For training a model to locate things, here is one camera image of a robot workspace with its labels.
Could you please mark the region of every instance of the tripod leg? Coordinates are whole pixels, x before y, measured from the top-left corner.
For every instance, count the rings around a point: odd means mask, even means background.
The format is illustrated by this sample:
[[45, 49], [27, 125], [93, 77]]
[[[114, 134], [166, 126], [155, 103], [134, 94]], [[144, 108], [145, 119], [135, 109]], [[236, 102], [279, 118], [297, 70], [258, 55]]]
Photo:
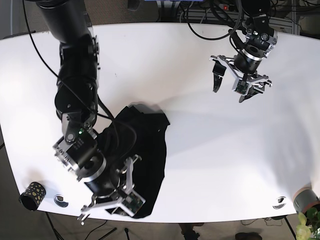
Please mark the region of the tripod leg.
[[125, 231], [126, 237], [128, 238], [128, 240], [130, 240], [130, 237], [129, 237], [129, 229], [128, 229], [128, 228], [125, 228], [124, 231]]
[[98, 240], [105, 239], [105, 238], [108, 237], [110, 234], [112, 234], [115, 230], [117, 230], [116, 227], [115, 227], [114, 229], [112, 229], [111, 231], [109, 231], [106, 235], [103, 235], [102, 237], [100, 237]]

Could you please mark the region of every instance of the black cable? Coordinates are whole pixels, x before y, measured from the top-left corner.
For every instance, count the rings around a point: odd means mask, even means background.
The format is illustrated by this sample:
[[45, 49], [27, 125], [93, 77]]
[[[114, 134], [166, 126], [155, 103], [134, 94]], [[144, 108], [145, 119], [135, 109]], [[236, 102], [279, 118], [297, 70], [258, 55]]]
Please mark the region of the black cable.
[[283, 225], [282, 219], [281, 219], [281, 224], [280, 224], [280, 225], [276, 225], [276, 224], [268, 225], [267, 222], [272, 220], [272, 218], [270, 218], [270, 217], [264, 218], [263, 220], [264, 220], [264, 222], [265, 222], [265, 225], [268, 226], [268, 227], [273, 227], [273, 226], [274, 226], [274, 227], [281, 227], [281, 226]]
[[103, 235], [102, 237], [100, 237], [98, 240], [103, 240], [106, 237], [108, 237], [110, 234], [112, 234], [114, 231], [116, 231], [117, 228], [115, 227], [114, 229], [112, 229], [111, 231], [109, 231], [107, 234]]
[[255, 221], [257, 221], [258, 219], [259, 219], [259, 218], [253, 220], [253, 221], [250, 222], [249, 224], [244, 224], [244, 223], [242, 222], [243, 220], [241, 220], [241, 224], [242, 224], [243, 226], [249, 226], [249, 225], [253, 224]]
[[51, 228], [52, 228], [52, 231], [53, 231], [56, 239], [57, 239], [57, 240], [64, 240], [64, 239], [61, 237], [61, 235], [58, 233], [58, 231], [55, 229], [54, 225], [52, 224], [52, 221], [51, 221], [51, 218], [50, 218], [48, 212], [45, 212], [45, 215], [46, 215], [46, 217], [47, 217], [48, 220], [49, 220], [50, 226], [51, 226]]
[[218, 18], [217, 17], [218, 13], [215, 10], [218, 9], [227, 18], [227, 20], [226, 20], [227, 22], [223, 21], [223, 23], [226, 23], [226, 25], [229, 26], [230, 28], [233, 28], [235, 26], [235, 21], [229, 16], [229, 14], [224, 9], [220, 8], [219, 5], [217, 5], [214, 1], [210, 1], [209, 3], [211, 4], [211, 6], [210, 6], [211, 12], [216, 18]]
[[113, 122], [116, 122], [116, 123], [119, 123], [119, 124], [122, 124], [123, 126], [129, 128], [132, 133], [133, 133], [133, 141], [132, 141], [132, 144], [131, 144], [131, 147], [126, 151], [125, 154], [127, 154], [131, 149], [132, 147], [136, 144], [136, 140], [137, 140], [137, 133], [136, 131], [131, 127], [129, 126], [128, 124], [122, 122], [122, 121], [119, 121], [119, 120], [116, 120], [114, 117], [109, 117], [109, 116], [105, 116], [105, 115], [102, 115], [100, 113], [98, 113], [98, 111], [94, 111], [93, 109], [91, 109], [89, 106], [87, 106], [84, 101], [66, 84], [66, 82], [61, 78], [59, 77], [49, 66], [48, 64], [45, 62], [45, 60], [42, 58], [40, 52], [38, 51], [38, 48], [34, 42], [34, 39], [31, 35], [31, 31], [30, 31], [30, 28], [29, 28], [29, 23], [28, 23], [28, 19], [27, 19], [27, 13], [26, 13], [26, 6], [25, 6], [25, 0], [22, 0], [22, 6], [23, 6], [23, 13], [24, 13], [24, 19], [25, 19], [25, 24], [26, 24], [26, 27], [28, 29], [28, 33], [29, 33], [29, 36], [30, 36], [30, 39], [31, 39], [31, 42], [33, 44], [33, 47], [36, 51], [36, 53], [38, 54], [39, 58], [41, 59], [41, 61], [43, 62], [43, 64], [50, 70], [50, 72], [59, 80], [61, 81], [61, 83], [91, 112], [91, 113], [94, 113], [96, 114], [97, 116], [100, 116], [102, 118], [105, 118], [105, 119], [109, 119]]
[[296, 24], [296, 25], [298, 25], [298, 26], [300, 27], [300, 30], [301, 30], [301, 31], [303, 30], [303, 29], [302, 29], [302, 26], [301, 26], [299, 23], [297, 23], [296, 21], [293, 21], [290, 17], [286, 16], [285, 19], [291, 20], [291, 22], [293, 22], [294, 24]]
[[291, 231], [294, 239], [297, 239], [297, 238], [296, 238], [295, 231], [292, 229], [292, 227], [291, 227], [291, 225], [290, 225], [290, 222], [289, 222], [288, 219], [287, 219], [287, 216], [284, 217], [284, 220], [285, 220], [286, 224], [288, 225], [288, 227], [289, 227], [289, 229], [290, 229], [290, 231]]
[[112, 115], [111, 111], [104, 105], [104, 103], [101, 101], [99, 95], [98, 95], [98, 104], [100, 106], [100, 108], [102, 108], [102, 110], [110, 117], [112, 118], [112, 125], [114, 128], [114, 132], [115, 132], [115, 137], [116, 137], [116, 148], [119, 147], [120, 144], [120, 139], [119, 139], [119, 133], [118, 133], [118, 129], [116, 126], [116, 123], [114, 122], [114, 116]]
[[[243, 220], [241, 220], [241, 224], [242, 224], [243, 226], [249, 226], [249, 225], [253, 224], [255, 221], [257, 221], [257, 220], [259, 220], [259, 218], [253, 220], [252, 222], [250, 222], [250, 223], [248, 223], [248, 224], [244, 224], [244, 223], [242, 222]], [[267, 221], [270, 221], [271, 219], [269, 220], [269, 218], [263, 218], [263, 220], [264, 220], [264, 222], [265, 222], [265, 225], [268, 226], [268, 227], [272, 227], [272, 226], [281, 227], [282, 224], [283, 224], [283, 223], [282, 223], [282, 220], [281, 220], [281, 225], [268, 225]]]
[[103, 224], [101, 224], [100, 226], [97, 226], [96, 228], [92, 229], [88, 235], [86, 236], [86, 238], [84, 240], [87, 240], [87, 238], [89, 237], [89, 235], [96, 229], [101, 228], [103, 225], [105, 225], [108, 222], [108, 220], [105, 220], [105, 222]]
[[233, 39], [232, 39], [232, 37], [230, 36], [230, 37], [229, 37], [229, 42], [230, 42], [231, 46], [233, 47], [234, 50], [236, 50], [236, 52], [237, 52], [238, 54], [241, 55], [241, 57], [243, 58], [243, 60], [245, 60], [246, 65], [249, 67], [250, 64], [249, 64], [249, 62], [247, 61], [247, 59], [245, 58], [243, 52], [240, 52], [240, 51], [236, 48], [236, 46], [234, 45], [234, 43], [232, 42], [232, 40], [233, 40]]
[[2, 144], [0, 145], [0, 150], [1, 150], [4, 146], [5, 146], [5, 143], [2, 143]]
[[302, 0], [302, 1], [307, 3], [307, 4], [313, 5], [313, 6], [320, 6], [320, 4], [312, 3], [312, 2], [309, 2], [307, 0]]
[[220, 36], [220, 37], [216, 37], [216, 38], [208, 38], [208, 37], [204, 37], [199, 35], [198, 33], [195, 32], [195, 30], [193, 30], [193, 28], [191, 27], [190, 23], [189, 23], [189, 8], [186, 10], [186, 23], [188, 24], [190, 30], [199, 38], [203, 39], [203, 40], [208, 40], [208, 41], [215, 41], [215, 40], [221, 40], [224, 39], [228, 36], [230, 36], [231, 34], [233, 34], [239, 27], [240, 23], [241, 23], [241, 18], [242, 18], [242, 5], [241, 5], [241, 0], [238, 0], [238, 8], [239, 8], [239, 15], [237, 18], [237, 21], [233, 27], [233, 29], [228, 32], [226, 35]]

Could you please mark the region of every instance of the black cup with dots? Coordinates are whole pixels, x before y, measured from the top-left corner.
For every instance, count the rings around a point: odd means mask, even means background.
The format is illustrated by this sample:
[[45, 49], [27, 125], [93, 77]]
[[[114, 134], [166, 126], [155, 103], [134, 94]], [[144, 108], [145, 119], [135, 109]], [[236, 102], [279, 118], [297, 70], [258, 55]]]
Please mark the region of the black cup with dots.
[[30, 183], [27, 189], [20, 195], [19, 201], [26, 209], [35, 211], [38, 209], [45, 196], [46, 190], [44, 186], [34, 181]]

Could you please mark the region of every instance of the white surface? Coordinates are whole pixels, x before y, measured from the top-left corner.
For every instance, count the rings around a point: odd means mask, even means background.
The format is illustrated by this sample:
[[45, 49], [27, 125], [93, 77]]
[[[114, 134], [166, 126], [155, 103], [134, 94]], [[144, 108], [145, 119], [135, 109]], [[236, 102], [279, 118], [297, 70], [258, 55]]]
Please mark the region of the white surface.
[[[207, 37], [228, 31], [204, 24], [194, 28]], [[238, 103], [227, 72], [219, 92], [212, 92], [210, 55], [236, 53], [227, 38], [205, 41], [185, 24], [105, 25], [94, 32], [101, 51], [98, 93], [106, 106], [116, 115], [131, 103], [145, 103], [164, 110], [171, 125], [165, 178], [152, 214], [132, 219], [100, 211], [90, 217], [196, 223], [295, 212], [290, 200], [280, 210], [272, 206], [280, 196], [290, 198], [319, 169], [318, 40], [279, 34], [258, 68], [273, 87]], [[48, 32], [34, 34], [34, 40], [58, 72], [59, 42]], [[52, 145], [62, 136], [56, 79], [27, 35], [0, 41], [0, 53], [0, 123], [19, 192], [38, 181], [47, 190], [40, 210], [78, 216], [92, 194], [54, 158]], [[108, 124], [99, 119], [95, 129]], [[67, 208], [55, 205], [56, 194], [68, 198]]]

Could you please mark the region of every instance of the cable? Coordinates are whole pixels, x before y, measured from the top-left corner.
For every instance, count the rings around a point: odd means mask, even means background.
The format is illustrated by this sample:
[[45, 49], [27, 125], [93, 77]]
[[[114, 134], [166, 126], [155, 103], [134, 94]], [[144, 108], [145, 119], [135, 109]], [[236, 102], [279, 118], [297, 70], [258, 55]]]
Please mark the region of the cable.
[[[191, 4], [187, 7], [187, 11], [189, 10], [189, 8], [192, 7], [193, 4], [194, 4], [194, 2], [191, 2]], [[181, 7], [181, 9], [182, 9], [182, 11], [183, 11], [183, 18], [185, 18], [186, 12], [185, 12], [185, 10], [183, 9], [182, 6], [180, 6], [180, 7]]]
[[290, 17], [286, 16], [285, 19], [291, 20], [291, 22], [293, 22], [294, 24], [296, 24], [296, 25], [298, 25], [298, 26], [300, 27], [300, 30], [301, 30], [301, 31], [303, 30], [303, 29], [302, 29], [302, 26], [301, 26], [299, 23], [297, 23], [296, 21], [293, 21]]
[[251, 224], [253, 224], [255, 221], [257, 221], [259, 218], [257, 218], [256, 220], [253, 220], [252, 222], [250, 222], [249, 224], [244, 224], [242, 221], [243, 220], [241, 220], [241, 224], [243, 225], [243, 226], [249, 226], [249, 225], [251, 225]]
[[116, 231], [117, 228], [115, 227], [114, 229], [112, 229], [111, 231], [109, 231], [107, 234], [103, 235], [102, 237], [100, 237], [98, 240], [103, 240], [106, 237], [108, 237], [110, 234], [112, 234], [114, 231]]
[[309, 2], [307, 0], [302, 0], [302, 1], [307, 3], [307, 4], [313, 5], [313, 6], [320, 6], [320, 4], [312, 3], [312, 2]]
[[89, 235], [96, 229], [101, 228], [103, 225], [105, 225], [108, 222], [108, 220], [105, 220], [105, 222], [103, 224], [101, 224], [100, 226], [97, 226], [96, 228], [92, 229], [88, 235], [86, 236], [86, 238], [84, 240], [87, 240], [87, 238], [89, 237]]
[[[260, 218], [257, 218], [257, 219], [255, 219], [255, 220], [253, 220], [252, 222], [250, 222], [250, 223], [248, 223], [248, 224], [244, 224], [242, 221], [243, 220], [241, 220], [241, 224], [243, 225], [243, 226], [249, 226], [249, 225], [251, 225], [251, 224], [253, 224], [255, 221], [257, 221], [257, 220], [259, 220]], [[263, 220], [264, 220], [264, 222], [265, 222], [265, 225], [266, 226], [268, 226], [268, 227], [272, 227], [272, 226], [276, 226], [276, 227], [281, 227], [282, 226], [282, 219], [281, 219], [281, 225], [268, 225], [268, 221], [271, 221], [271, 219], [272, 218], [270, 218], [270, 217], [267, 217], [267, 218], [263, 218]]]
[[[226, 13], [226, 11], [224, 9], [221, 9], [219, 7], [219, 5], [217, 5], [213, 0], [210, 0], [209, 2], [210, 5], [210, 9], [212, 14], [223, 24], [229, 26], [230, 28], [233, 28], [235, 26], [235, 21]], [[216, 9], [218, 9], [223, 15], [226, 16], [226, 20], [224, 20], [222, 17], [219, 16], [219, 14], [217, 13]]]
[[186, 23], [188, 24], [190, 30], [199, 38], [203, 39], [203, 40], [208, 40], [208, 41], [215, 41], [215, 40], [221, 40], [221, 39], [224, 39], [228, 36], [230, 36], [231, 34], [233, 34], [239, 27], [240, 25], [240, 22], [241, 22], [241, 19], [242, 19], [242, 4], [241, 4], [241, 0], [237, 0], [238, 2], [238, 8], [239, 8], [239, 15], [238, 15], [238, 18], [237, 18], [237, 21], [233, 27], [233, 29], [228, 32], [226, 35], [223, 35], [223, 36], [220, 36], [220, 37], [216, 37], [216, 38], [208, 38], [208, 37], [204, 37], [204, 36], [201, 36], [199, 35], [198, 33], [195, 32], [195, 30], [193, 30], [193, 28], [191, 27], [190, 23], [189, 23], [189, 8], [187, 9], [186, 11]]
[[53, 233], [54, 233], [56, 239], [57, 240], [64, 240], [63, 237], [58, 233], [58, 231], [55, 229], [54, 225], [52, 224], [52, 221], [51, 221], [51, 218], [50, 218], [48, 212], [45, 212], [45, 215], [49, 220], [50, 226], [51, 226], [51, 228], [53, 230]]
[[119, 123], [119, 124], [122, 124], [123, 126], [127, 127], [128, 129], [130, 129], [133, 133], [133, 141], [132, 141], [132, 144], [130, 146], [130, 148], [126, 151], [125, 154], [129, 153], [129, 151], [133, 148], [133, 146], [136, 144], [136, 140], [137, 140], [137, 133], [136, 131], [131, 127], [129, 126], [128, 124], [122, 122], [122, 121], [119, 121], [119, 120], [116, 120], [113, 116], [112, 117], [109, 117], [109, 116], [105, 116], [105, 115], [102, 115], [100, 113], [98, 113], [98, 111], [95, 111], [93, 109], [91, 109], [89, 106], [87, 106], [84, 101], [66, 84], [66, 82], [64, 81], [64, 79], [62, 79], [61, 77], [59, 77], [49, 66], [48, 64], [45, 62], [45, 60], [42, 58], [40, 52], [38, 51], [38, 48], [35, 44], [35, 41], [31, 35], [31, 31], [30, 31], [30, 27], [29, 27], [29, 23], [28, 23], [28, 19], [27, 19], [27, 13], [26, 13], [26, 7], [25, 7], [25, 0], [22, 0], [22, 6], [23, 6], [23, 13], [24, 13], [24, 19], [25, 19], [25, 24], [26, 24], [26, 27], [28, 29], [28, 33], [29, 33], [29, 36], [30, 36], [30, 39], [31, 39], [31, 42], [33, 44], [33, 47], [36, 51], [36, 53], [38, 54], [39, 58], [41, 59], [41, 61], [43, 62], [43, 64], [50, 70], [50, 72], [57, 78], [59, 79], [59, 81], [91, 112], [91, 113], [94, 113], [96, 114], [97, 116], [100, 116], [102, 118], [105, 118], [105, 119], [109, 119], [113, 122], [116, 122], [116, 123]]
[[297, 239], [296, 234], [295, 234], [295, 231], [292, 229], [292, 227], [291, 227], [291, 225], [290, 225], [290, 222], [289, 222], [288, 219], [287, 219], [287, 216], [284, 217], [284, 220], [285, 220], [286, 224], [288, 225], [288, 227], [289, 227], [289, 229], [290, 229], [290, 231], [291, 231], [294, 239]]
[[203, 17], [201, 18], [201, 21], [200, 21], [200, 24], [202, 24], [202, 22], [204, 21], [205, 17], [207, 16], [207, 13], [210, 11], [210, 8], [208, 8], [206, 11], [205, 11], [205, 14], [203, 15]]
[[250, 66], [249, 62], [247, 61], [247, 59], [245, 58], [245, 56], [243, 55], [243, 53], [240, 52], [240, 51], [236, 48], [236, 46], [234, 45], [234, 43], [232, 42], [232, 40], [233, 40], [233, 39], [232, 39], [232, 37], [230, 36], [230, 37], [229, 37], [229, 42], [230, 42], [231, 46], [233, 47], [233, 49], [234, 49], [238, 54], [241, 55], [241, 57], [245, 60], [246, 65], [249, 67], [249, 66]]
[[119, 139], [119, 132], [116, 126], [116, 123], [114, 122], [114, 116], [112, 115], [111, 111], [104, 105], [104, 103], [101, 101], [99, 95], [98, 95], [98, 104], [102, 108], [102, 110], [110, 117], [112, 118], [112, 125], [115, 132], [115, 138], [116, 138], [116, 149], [119, 147], [120, 139]]
[[268, 225], [268, 223], [267, 222], [269, 222], [269, 221], [271, 221], [272, 220], [272, 218], [271, 217], [266, 217], [266, 218], [264, 218], [263, 219], [264, 220], [264, 222], [265, 222], [265, 225], [266, 226], [268, 226], [268, 227], [272, 227], [272, 226], [275, 226], [275, 227], [281, 227], [282, 226], [282, 219], [281, 219], [281, 225], [276, 225], [276, 224], [271, 224], [271, 225]]

